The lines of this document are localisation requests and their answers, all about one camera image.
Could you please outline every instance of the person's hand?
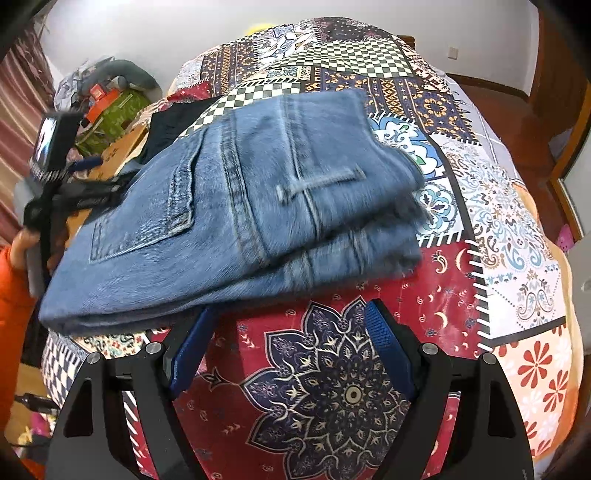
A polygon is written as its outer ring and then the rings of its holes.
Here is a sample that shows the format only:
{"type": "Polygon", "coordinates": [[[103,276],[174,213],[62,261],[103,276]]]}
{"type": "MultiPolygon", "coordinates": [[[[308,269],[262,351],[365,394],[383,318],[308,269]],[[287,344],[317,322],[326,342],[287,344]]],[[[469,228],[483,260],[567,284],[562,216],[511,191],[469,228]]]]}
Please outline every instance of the person's hand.
{"type": "MultiPolygon", "coordinates": [[[[24,228],[17,233],[12,242],[10,249],[10,264],[15,270],[27,269],[27,250],[39,242],[40,234],[38,232],[31,232],[24,228]]],[[[47,269],[53,273],[64,255],[64,245],[68,239],[67,230],[64,230],[56,240],[56,252],[47,261],[47,269]]]]}

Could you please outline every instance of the checkered pattern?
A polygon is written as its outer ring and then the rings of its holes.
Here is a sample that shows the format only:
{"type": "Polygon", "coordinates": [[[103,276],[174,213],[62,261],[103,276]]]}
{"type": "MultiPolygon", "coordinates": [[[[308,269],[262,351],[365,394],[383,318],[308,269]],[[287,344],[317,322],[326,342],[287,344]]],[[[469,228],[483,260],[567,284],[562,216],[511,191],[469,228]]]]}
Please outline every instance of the checkered pattern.
{"type": "Polygon", "coordinates": [[[85,358],[79,357],[77,353],[62,337],[50,332],[43,350],[41,372],[49,395],[60,407],[64,404],[85,358]]]}
{"type": "Polygon", "coordinates": [[[234,90],[230,91],[230,93],[220,98],[216,103],[205,110],[193,125],[179,135],[179,138],[190,135],[203,125],[212,123],[224,113],[231,112],[241,106],[249,105],[257,100],[273,98],[279,95],[290,95],[292,93],[300,93],[299,83],[263,83],[261,85],[240,86],[234,88],[234,90]]]}
{"type": "Polygon", "coordinates": [[[304,65],[337,72],[355,72],[375,78],[414,76],[398,44],[386,38],[313,45],[274,63],[272,68],[304,65]]]}

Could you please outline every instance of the blue gripper pad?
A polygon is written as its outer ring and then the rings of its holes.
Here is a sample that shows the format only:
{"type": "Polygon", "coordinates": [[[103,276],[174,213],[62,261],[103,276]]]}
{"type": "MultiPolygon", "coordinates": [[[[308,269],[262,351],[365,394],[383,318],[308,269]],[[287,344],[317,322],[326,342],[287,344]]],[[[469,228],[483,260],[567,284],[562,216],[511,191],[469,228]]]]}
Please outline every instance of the blue gripper pad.
{"type": "Polygon", "coordinates": [[[373,300],[365,306],[365,326],[392,381],[392,387],[412,401],[417,396],[417,389],[413,381],[411,362],[373,300]]]}
{"type": "Polygon", "coordinates": [[[205,308],[178,350],[177,356],[174,358],[173,374],[168,387],[172,398],[178,398],[191,386],[199,363],[201,363],[216,329],[217,319],[217,309],[214,307],[205,308]]]}

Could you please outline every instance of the folded jeans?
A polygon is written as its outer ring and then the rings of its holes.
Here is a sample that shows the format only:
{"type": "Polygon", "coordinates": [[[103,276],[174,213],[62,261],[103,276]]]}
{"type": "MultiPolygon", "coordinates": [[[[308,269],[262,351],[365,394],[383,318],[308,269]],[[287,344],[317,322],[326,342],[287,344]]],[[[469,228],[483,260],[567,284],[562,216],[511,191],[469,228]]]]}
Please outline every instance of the folded jeans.
{"type": "Polygon", "coordinates": [[[121,205],[82,227],[40,320],[125,331],[195,304],[412,268],[423,176],[374,138],[363,101],[355,89],[280,96],[160,152],[121,205]]]}

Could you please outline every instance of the jeans seam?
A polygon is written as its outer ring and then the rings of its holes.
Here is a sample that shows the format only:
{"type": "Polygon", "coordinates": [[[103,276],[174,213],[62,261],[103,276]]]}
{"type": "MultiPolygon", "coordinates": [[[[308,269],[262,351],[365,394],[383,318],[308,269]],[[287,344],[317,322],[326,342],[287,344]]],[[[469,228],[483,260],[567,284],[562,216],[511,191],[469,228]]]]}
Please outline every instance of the jeans seam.
{"type": "Polygon", "coordinates": [[[246,184],[242,175],[240,160],[235,145],[235,118],[230,113],[222,128],[222,167],[230,194],[230,208],[234,220],[234,231],[242,252],[253,250],[262,266],[269,265],[268,255],[262,245],[256,228],[252,208],[246,193],[246,184]]]}
{"type": "Polygon", "coordinates": [[[104,214],[96,221],[90,247],[91,263],[109,260],[110,258],[118,257],[120,255],[139,250],[140,248],[153,245],[154,243],[160,242],[161,240],[184,231],[187,225],[191,225],[193,220],[191,209],[191,205],[193,203],[192,168],[193,161],[197,155],[197,152],[199,151],[199,148],[196,148],[194,152],[190,149],[185,149],[179,153],[179,155],[182,157],[182,160],[180,161],[179,165],[175,167],[170,176],[170,182],[168,184],[168,199],[166,202],[167,210],[165,217],[162,218],[161,225],[155,227],[145,234],[139,234],[132,238],[128,238],[126,241],[121,241],[119,244],[108,245],[109,250],[105,253],[102,253],[102,247],[104,246],[102,238],[103,230],[111,220],[113,211],[104,214]],[[183,203],[181,204],[179,202],[175,202],[175,196],[177,196],[177,192],[179,190],[178,185],[180,184],[181,187],[183,186],[184,177],[179,175],[179,172],[183,167],[188,169],[186,179],[188,179],[187,181],[189,184],[189,195],[188,199],[186,197],[182,198],[183,203]]]}
{"type": "Polygon", "coordinates": [[[308,179],[297,180],[288,184],[287,186],[277,185],[277,197],[279,201],[286,205],[293,198],[304,191],[327,187],[335,183],[342,183],[345,181],[362,180],[366,178],[363,170],[357,165],[355,168],[343,168],[340,171],[335,171],[330,174],[316,175],[308,179]]]}
{"type": "Polygon", "coordinates": [[[351,244],[351,249],[353,250],[353,256],[355,257],[355,261],[357,262],[357,269],[358,274],[362,275],[364,268],[361,261],[361,252],[359,252],[359,245],[357,243],[357,235],[353,230],[349,230],[349,243],[351,244]]]}
{"type": "MultiPolygon", "coordinates": [[[[291,161],[294,167],[294,171],[295,171],[295,176],[297,177],[298,181],[302,181],[303,180],[303,176],[301,173],[301,165],[300,165],[300,160],[299,157],[297,155],[297,151],[296,151],[296,143],[294,141],[293,138],[293,131],[291,129],[292,125],[302,125],[303,123],[299,122],[300,119],[296,118],[294,119],[295,121],[292,122],[291,118],[290,118],[290,109],[288,107],[288,101],[290,100],[290,95],[283,95],[281,98],[281,120],[283,121],[283,127],[284,127],[284,131],[285,134],[287,136],[287,141],[289,142],[290,145],[290,156],[291,156],[291,161]]],[[[291,109],[294,112],[294,115],[296,115],[296,108],[293,107],[291,109]]],[[[308,190],[303,190],[302,191],[304,198],[306,199],[306,205],[308,206],[308,210],[310,213],[310,216],[312,217],[312,223],[314,225],[314,238],[316,239],[317,242],[319,242],[322,239],[322,233],[321,233],[321,229],[320,229],[320,218],[318,216],[318,209],[316,208],[316,204],[314,203],[314,200],[312,198],[312,195],[310,195],[310,192],[308,190]]]]}
{"type": "Polygon", "coordinates": [[[314,287],[314,262],[310,256],[310,250],[305,250],[304,255],[302,257],[302,268],[306,270],[306,283],[308,290],[311,290],[314,287]]]}

